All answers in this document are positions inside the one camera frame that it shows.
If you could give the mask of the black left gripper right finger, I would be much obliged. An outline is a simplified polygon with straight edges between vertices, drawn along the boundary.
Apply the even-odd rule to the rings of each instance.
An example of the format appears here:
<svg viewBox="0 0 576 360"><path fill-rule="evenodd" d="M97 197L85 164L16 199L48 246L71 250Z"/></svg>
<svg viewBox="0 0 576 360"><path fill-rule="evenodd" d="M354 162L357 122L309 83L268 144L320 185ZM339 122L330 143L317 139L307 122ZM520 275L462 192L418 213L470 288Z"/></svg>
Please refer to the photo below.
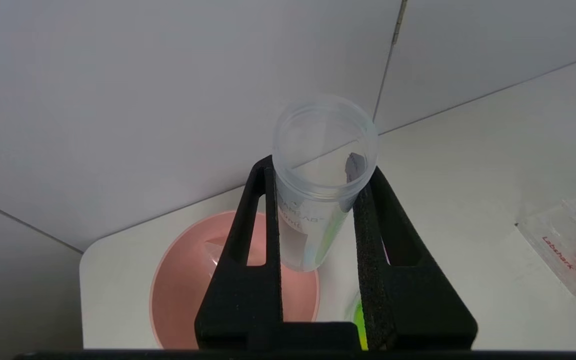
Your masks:
<svg viewBox="0 0 576 360"><path fill-rule="evenodd" d="M379 168L353 206L369 350L469 351L478 324Z"/></svg>

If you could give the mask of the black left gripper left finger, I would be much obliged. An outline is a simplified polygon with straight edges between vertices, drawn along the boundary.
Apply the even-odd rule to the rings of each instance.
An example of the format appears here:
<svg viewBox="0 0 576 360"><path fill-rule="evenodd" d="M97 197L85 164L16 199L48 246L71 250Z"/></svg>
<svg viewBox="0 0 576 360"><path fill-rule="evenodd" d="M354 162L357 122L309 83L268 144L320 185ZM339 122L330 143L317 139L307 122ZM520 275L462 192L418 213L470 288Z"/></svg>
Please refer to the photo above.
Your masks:
<svg viewBox="0 0 576 360"><path fill-rule="evenodd" d="M265 196L265 264L248 265ZM224 248L194 321L201 350L266 351L283 323L281 250L272 157L254 164Z"/></svg>

